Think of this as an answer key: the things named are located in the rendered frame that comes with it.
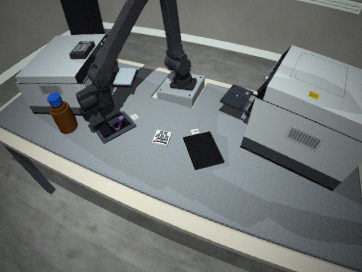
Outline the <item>brown bottle with blue cap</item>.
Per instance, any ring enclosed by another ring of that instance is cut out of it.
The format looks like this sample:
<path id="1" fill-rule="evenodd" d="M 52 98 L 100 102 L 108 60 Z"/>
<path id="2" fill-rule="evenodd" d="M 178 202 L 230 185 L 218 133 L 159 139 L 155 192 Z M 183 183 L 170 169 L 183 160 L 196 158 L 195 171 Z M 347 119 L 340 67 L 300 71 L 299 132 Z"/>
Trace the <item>brown bottle with blue cap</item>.
<path id="1" fill-rule="evenodd" d="M 61 133 L 69 134 L 74 132 L 78 127 L 78 123 L 69 104 L 62 101 L 59 93 L 50 94 L 47 100 L 51 106 L 49 112 Z"/>

